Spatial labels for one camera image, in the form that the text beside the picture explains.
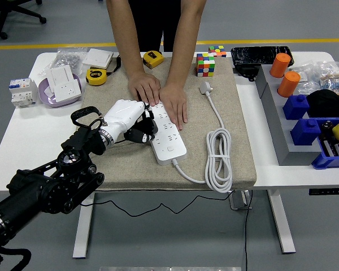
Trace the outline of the person's right hand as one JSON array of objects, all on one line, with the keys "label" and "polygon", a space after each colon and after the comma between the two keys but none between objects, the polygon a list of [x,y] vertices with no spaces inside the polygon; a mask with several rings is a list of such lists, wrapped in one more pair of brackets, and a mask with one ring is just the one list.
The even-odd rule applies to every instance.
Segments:
[{"label": "person's right hand", "polygon": [[137,101],[143,101],[151,106],[159,103],[159,80],[146,72],[136,72],[128,76],[128,89]]}]

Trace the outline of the person's left hand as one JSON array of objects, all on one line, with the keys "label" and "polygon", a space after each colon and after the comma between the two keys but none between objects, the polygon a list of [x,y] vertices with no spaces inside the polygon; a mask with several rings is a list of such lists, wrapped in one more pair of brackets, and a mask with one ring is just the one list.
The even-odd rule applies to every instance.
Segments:
[{"label": "person's left hand", "polygon": [[166,84],[159,91],[159,99],[163,103],[170,121],[178,130],[183,130],[187,123],[187,98],[182,86]]}]

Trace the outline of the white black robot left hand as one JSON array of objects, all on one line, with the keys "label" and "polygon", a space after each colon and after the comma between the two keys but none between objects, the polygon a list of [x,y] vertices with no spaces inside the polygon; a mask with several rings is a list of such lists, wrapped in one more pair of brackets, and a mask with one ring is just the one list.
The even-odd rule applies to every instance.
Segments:
[{"label": "white black robot left hand", "polygon": [[148,104],[134,100],[118,100],[104,116],[106,125],[99,133],[107,147],[117,142],[120,134],[128,141],[147,143],[155,138],[158,127]]}]

